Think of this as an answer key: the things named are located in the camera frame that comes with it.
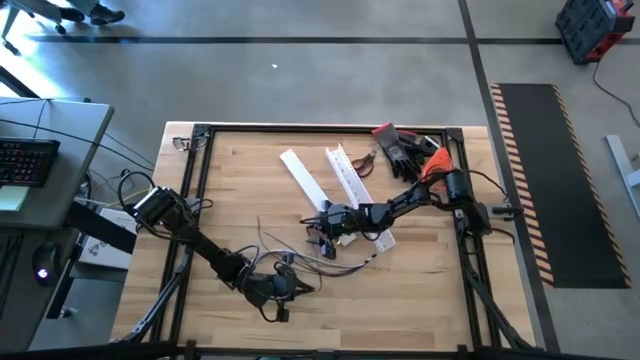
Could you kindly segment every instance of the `shoe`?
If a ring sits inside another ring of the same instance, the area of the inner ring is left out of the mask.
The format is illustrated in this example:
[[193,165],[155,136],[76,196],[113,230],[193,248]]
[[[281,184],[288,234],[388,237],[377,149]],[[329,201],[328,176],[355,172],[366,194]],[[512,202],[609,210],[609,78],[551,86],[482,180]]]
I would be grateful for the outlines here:
[[73,22],[84,21],[84,14],[82,11],[74,8],[60,8],[60,17]]
[[124,19],[124,12],[111,11],[105,6],[96,4],[93,10],[91,10],[89,17],[91,18],[91,25],[101,26],[121,21]]

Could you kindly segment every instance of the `wooden table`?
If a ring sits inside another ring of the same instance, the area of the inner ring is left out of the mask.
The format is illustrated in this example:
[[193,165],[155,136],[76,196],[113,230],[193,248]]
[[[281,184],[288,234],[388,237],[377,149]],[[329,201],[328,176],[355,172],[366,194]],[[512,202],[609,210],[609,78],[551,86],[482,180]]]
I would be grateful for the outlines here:
[[[177,151],[171,139],[190,136],[192,128],[193,123],[167,124],[154,173],[157,184],[180,188],[186,154]],[[498,179],[487,129],[462,129],[469,168]],[[203,212],[202,232],[232,250],[260,244],[259,217],[268,248],[283,246],[265,232],[313,255],[305,242],[304,226],[298,222],[313,216],[315,210],[279,155],[293,149],[331,200],[348,203],[325,157],[325,148],[335,148],[337,143],[353,159],[370,151],[373,140],[366,135],[217,132],[205,192],[214,205]],[[382,154],[375,165],[372,175],[364,179],[374,201],[386,201],[406,190],[407,184],[391,176]],[[191,195],[199,172],[196,158]],[[481,177],[472,178],[479,201],[502,201],[493,185]],[[365,269],[348,277],[324,278],[321,291],[290,303],[288,323],[265,322],[242,294],[222,285],[208,263],[196,256],[180,343],[195,339],[198,346],[243,349],[455,351],[458,344],[471,348],[451,214],[419,208],[399,218],[392,233],[397,245]],[[484,238],[484,244],[495,301],[521,336],[533,343],[512,240],[494,233]],[[156,300],[167,247],[164,240],[138,236],[112,338],[127,334]],[[372,243],[360,238],[340,247],[337,261],[359,263],[374,251]],[[265,262],[260,268],[267,272],[271,265]],[[315,276],[300,277],[318,285]],[[265,309],[273,316],[275,306]],[[170,303],[163,339],[168,337],[172,310]],[[483,310],[479,314],[483,340],[488,343],[486,316]]]

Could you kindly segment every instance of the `chair leg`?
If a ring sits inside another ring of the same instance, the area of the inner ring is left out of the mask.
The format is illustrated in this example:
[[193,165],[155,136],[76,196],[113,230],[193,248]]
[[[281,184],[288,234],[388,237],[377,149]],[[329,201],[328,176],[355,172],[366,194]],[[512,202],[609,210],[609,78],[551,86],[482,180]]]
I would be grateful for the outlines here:
[[7,41],[9,30],[11,30],[11,26],[13,26],[13,22],[16,20],[19,12],[20,9],[9,6],[9,15],[7,16],[7,22],[4,24],[4,29],[2,30],[2,40]]

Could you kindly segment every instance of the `concrete floor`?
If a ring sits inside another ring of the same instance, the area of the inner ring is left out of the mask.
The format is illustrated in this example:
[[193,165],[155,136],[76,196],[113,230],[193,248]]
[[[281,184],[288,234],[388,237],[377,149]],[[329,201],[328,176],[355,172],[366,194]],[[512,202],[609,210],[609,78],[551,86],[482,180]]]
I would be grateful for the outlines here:
[[[562,1],[467,2],[478,38],[558,37],[553,22]],[[464,42],[407,43],[408,38],[465,37],[455,1],[103,3],[125,10],[124,22],[105,28],[65,24],[69,35],[164,37],[164,43],[52,42],[57,35],[50,24],[38,24],[21,15],[11,39],[23,56],[3,52],[0,59],[42,97],[86,96],[113,105],[116,115],[109,133],[152,160],[165,122],[175,120],[487,125],[469,46]],[[216,44],[215,37],[220,36],[393,37],[405,39],[405,43]],[[180,41],[174,37],[191,43],[171,43]],[[640,26],[627,38],[640,38]],[[640,151],[640,129],[633,125],[627,110],[595,88],[591,82],[593,65],[574,66],[561,46],[480,45],[480,54],[489,83],[552,83],[560,88],[637,283],[640,221],[602,139],[605,134],[619,134],[630,154]],[[605,87],[636,109],[640,109],[638,60],[640,46],[617,46],[605,57],[598,75]],[[118,147],[108,139],[105,144]],[[102,151],[92,165],[104,176],[117,175],[125,167],[134,168]],[[114,195],[104,190],[98,197],[114,200]],[[91,291],[102,285],[77,286]],[[630,290],[548,289],[546,295],[563,352],[637,358],[637,286]],[[34,347],[62,344],[57,340],[60,334],[73,336],[78,326],[92,326],[95,319],[110,323],[115,299],[117,296],[96,299],[108,302],[103,308],[111,310],[88,311],[90,321],[79,318],[71,327],[47,325]],[[99,334],[84,337],[78,344],[107,340],[108,331],[94,333]]]

